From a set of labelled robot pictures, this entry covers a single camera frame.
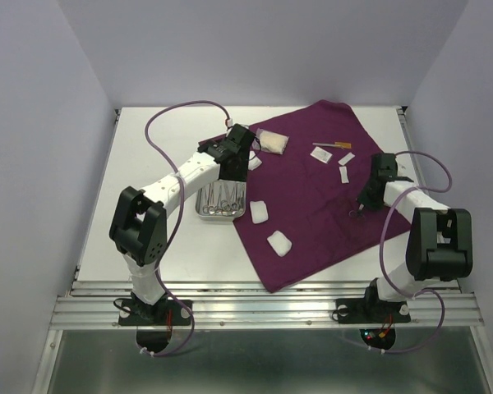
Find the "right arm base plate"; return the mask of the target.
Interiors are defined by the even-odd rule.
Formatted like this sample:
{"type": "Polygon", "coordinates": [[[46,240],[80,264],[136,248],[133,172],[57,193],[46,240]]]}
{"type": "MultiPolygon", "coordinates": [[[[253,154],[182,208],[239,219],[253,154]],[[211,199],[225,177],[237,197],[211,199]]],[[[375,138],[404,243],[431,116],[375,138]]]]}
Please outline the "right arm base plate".
{"type": "Polygon", "coordinates": [[[410,323],[406,302],[378,300],[372,304],[363,298],[342,298],[335,301],[331,318],[340,324],[410,323]]]}

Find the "scalpel blade orange packet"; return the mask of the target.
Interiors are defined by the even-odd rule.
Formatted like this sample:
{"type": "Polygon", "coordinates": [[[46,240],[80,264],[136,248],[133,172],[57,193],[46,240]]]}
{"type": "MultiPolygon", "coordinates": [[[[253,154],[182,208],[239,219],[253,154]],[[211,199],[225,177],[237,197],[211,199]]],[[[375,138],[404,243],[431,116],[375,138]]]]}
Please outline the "scalpel blade orange packet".
{"type": "Polygon", "coordinates": [[[351,149],[352,144],[350,143],[342,143],[342,142],[334,142],[333,144],[330,143],[312,143],[313,146],[317,147],[329,147],[329,148],[337,148],[337,149],[351,149]]]}

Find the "steel hemostat bottom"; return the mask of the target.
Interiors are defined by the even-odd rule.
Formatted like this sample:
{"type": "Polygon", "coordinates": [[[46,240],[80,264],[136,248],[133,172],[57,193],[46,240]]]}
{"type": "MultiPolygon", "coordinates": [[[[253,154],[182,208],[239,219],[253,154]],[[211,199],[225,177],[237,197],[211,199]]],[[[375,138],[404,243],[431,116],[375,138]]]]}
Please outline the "steel hemostat bottom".
{"type": "Polygon", "coordinates": [[[237,184],[236,182],[231,182],[225,186],[226,191],[227,191],[228,204],[229,204],[228,211],[232,214],[235,214],[241,208],[235,204],[235,186],[236,186],[236,184],[237,184]]]}

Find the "white gauze pad top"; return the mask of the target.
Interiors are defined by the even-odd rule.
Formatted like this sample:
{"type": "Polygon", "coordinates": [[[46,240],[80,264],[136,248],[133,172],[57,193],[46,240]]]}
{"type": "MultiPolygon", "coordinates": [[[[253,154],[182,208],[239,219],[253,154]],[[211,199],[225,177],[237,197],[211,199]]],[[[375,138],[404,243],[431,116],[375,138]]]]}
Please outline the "white gauze pad top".
{"type": "Polygon", "coordinates": [[[254,151],[251,151],[250,155],[249,155],[249,160],[248,160],[248,170],[254,171],[261,164],[262,164],[262,161],[259,159],[259,157],[256,155],[256,153],[254,151]]]}

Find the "stainless steel tray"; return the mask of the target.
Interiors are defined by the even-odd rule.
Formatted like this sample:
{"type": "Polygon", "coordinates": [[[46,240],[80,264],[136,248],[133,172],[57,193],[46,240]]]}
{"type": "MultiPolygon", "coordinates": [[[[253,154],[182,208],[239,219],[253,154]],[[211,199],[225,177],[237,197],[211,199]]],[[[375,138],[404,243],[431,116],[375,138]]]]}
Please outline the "stainless steel tray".
{"type": "Polygon", "coordinates": [[[231,222],[246,211],[247,184],[217,180],[199,189],[195,210],[202,220],[231,222]]]}

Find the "steel scissors pair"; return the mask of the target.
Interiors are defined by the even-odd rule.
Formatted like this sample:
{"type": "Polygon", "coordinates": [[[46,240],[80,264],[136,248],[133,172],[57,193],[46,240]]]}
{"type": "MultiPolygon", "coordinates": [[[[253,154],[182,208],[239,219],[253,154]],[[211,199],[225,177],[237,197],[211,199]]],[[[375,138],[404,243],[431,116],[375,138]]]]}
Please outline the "steel scissors pair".
{"type": "Polygon", "coordinates": [[[366,220],[365,215],[363,214],[363,212],[362,212],[360,209],[357,209],[357,210],[351,210],[351,211],[348,213],[348,216],[349,216],[351,219],[355,219],[355,220],[357,220],[357,221],[365,221],[365,220],[366,220]]]}
{"type": "Polygon", "coordinates": [[[244,200],[246,195],[246,183],[238,182],[235,186],[235,204],[238,207],[244,206],[244,200]]]}

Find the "steel hemostat long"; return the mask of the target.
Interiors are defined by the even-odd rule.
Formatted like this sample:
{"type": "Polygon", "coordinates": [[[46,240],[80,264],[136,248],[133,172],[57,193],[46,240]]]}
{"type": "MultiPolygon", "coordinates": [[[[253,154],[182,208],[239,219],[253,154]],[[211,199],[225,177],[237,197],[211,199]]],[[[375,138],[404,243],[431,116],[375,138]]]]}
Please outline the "steel hemostat long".
{"type": "Polygon", "coordinates": [[[223,185],[215,187],[215,214],[223,215],[228,211],[228,197],[226,187],[223,185]]]}

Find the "small clear bagged packet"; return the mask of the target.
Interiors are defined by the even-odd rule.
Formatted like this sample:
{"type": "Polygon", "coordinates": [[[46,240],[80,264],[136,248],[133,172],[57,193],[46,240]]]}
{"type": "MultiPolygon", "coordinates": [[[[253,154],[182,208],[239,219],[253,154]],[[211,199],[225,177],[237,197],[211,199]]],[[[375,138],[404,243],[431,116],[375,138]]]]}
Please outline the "small clear bagged packet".
{"type": "Polygon", "coordinates": [[[311,152],[311,156],[313,158],[315,158],[316,160],[322,162],[322,163],[325,163],[327,164],[330,159],[332,158],[332,153],[328,152],[327,150],[325,149],[322,149],[321,147],[319,146],[316,146],[312,152],[311,152]]]}

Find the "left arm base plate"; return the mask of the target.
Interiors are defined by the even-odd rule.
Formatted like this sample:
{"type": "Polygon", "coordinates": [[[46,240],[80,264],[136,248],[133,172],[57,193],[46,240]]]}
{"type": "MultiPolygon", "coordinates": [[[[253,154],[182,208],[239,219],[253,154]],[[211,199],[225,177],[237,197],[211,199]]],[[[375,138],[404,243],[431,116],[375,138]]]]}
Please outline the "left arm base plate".
{"type": "Polygon", "coordinates": [[[118,324],[122,327],[189,327],[189,313],[179,303],[170,299],[148,305],[138,299],[117,298],[118,324]]]}

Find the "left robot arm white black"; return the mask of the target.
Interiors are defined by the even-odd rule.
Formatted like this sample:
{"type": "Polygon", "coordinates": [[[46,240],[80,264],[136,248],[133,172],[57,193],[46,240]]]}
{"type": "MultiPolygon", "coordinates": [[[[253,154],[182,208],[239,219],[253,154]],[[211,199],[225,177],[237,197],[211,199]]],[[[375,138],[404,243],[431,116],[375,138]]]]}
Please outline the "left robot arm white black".
{"type": "Polygon", "coordinates": [[[164,324],[169,302],[157,279],[168,248],[167,220],[194,195],[198,213],[234,220],[246,210],[248,164],[256,136],[235,125],[220,140],[207,140],[172,174],[119,195],[109,238],[127,262],[132,291],[119,308],[134,324],[164,324]]]}

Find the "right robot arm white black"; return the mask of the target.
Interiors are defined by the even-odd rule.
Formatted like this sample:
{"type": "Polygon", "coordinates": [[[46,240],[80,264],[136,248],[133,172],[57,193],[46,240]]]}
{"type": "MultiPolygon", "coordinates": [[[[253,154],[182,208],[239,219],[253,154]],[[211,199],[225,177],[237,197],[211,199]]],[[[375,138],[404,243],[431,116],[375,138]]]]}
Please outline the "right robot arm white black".
{"type": "Polygon", "coordinates": [[[366,288],[353,310],[367,319],[380,320],[399,313],[407,299],[427,291],[432,280],[449,282],[468,277],[473,268],[472,217],[463,208],[450,208],[432,199],[428,187],[417,186],[399,175],[399,153],[376,153],[371,156],[368,181],[357,197],[355,218],[364,211],[389,208],[380,233],[379,263],[382,276],[366,288]],[[385,236],[394,213],[410,223],[405,258],[397,268],[385,268],[385,236]]]}

